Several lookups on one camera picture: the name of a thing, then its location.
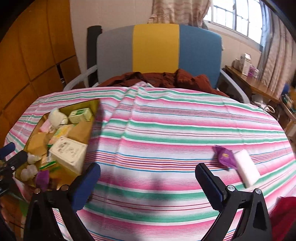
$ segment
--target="cabinet door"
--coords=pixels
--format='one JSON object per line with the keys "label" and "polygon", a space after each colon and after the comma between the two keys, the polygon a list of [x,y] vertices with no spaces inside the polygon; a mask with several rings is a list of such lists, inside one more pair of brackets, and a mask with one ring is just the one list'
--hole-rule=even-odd
{"label": "cabinet door", "polygon": [[13,126],[25,110],[37,99],[31,85],[24,88],[3,110],[10,125]]}
{"label": "cabinet door", "polygon": [[49,34],[55,63],[75,55],[69,0],[47,1]]}
{"label": "cabinet door", "polygon": [[60,64],[66,84],[80,75],[77,57],[74,56]]}
{"label": "cabinet door", "polygon": [[56,66],[37,77],[32,82],[32,85],[38,97],[63,91],[63,85]]}
{"label": "cabinet door", "polygon": [[50,44],[47,1],[35,0],[20,16],[20,46],[30,79],[54,66]]}
{"label": "cabinet door", "polygon": [[8,102],[29,83],[18,38],[19,21],[13,23],[0,42],[0,106]]}
{"label": "cabinet door", "polygon": [[11,125],[9,121],[5,118],[4,114],[0,112],[0,148],[3,147],[5,137],[10,129]]}

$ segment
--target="blue panel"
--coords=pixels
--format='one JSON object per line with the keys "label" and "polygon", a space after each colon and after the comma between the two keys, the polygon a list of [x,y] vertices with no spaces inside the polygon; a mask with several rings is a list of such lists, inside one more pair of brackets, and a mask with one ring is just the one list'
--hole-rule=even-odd
{"label": "blue panel", "polygon": [[93,162],[82,176],[76,177],[70,186],[70,189],[73,186],[75,189],[72,192],[71,198],[71,205],[74,211],[81,210],[84,207],[100,176],[100,165]]}
{"label": "blue panel", "polygon": [[193,76],[205,74],[216,88],[221,65],[221,36],[202,28],[180,25],[179,68]]}

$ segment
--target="brown jacket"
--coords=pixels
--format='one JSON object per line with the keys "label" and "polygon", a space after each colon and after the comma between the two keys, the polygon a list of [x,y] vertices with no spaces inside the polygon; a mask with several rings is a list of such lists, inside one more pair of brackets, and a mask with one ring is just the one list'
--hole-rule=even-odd
{"label": "brown jacket", "polygon": [[140,81],[150,83],[154,87],[159,88],[182,88],[229,97],[223,92],[213,89],[206,75],[201,74],[193,77],[183,69],[178,69],[175,73],[164,72],[142,74],[141,72],[129,72],[121,76],[110,78],[100,84],[99,87],[131,87]]}

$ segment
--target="white box on desk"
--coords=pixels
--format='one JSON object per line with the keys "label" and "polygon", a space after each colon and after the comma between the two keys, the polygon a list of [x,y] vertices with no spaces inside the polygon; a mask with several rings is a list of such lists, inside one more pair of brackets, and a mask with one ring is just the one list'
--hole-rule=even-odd
{"label": "white box on desk", "polygon": [[243,75],[248,76],[251,64],[251,56],[247,53],[244,53],[240,57],[239,61],[239,70]]}

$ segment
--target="gray panel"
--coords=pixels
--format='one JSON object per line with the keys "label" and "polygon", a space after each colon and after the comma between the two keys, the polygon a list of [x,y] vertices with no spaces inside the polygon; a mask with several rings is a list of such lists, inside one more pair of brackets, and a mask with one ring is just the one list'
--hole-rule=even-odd
{"label": "gray panel", "polygon": [[134,26],[103,32],[97,39],[98,82],[133,70]]}

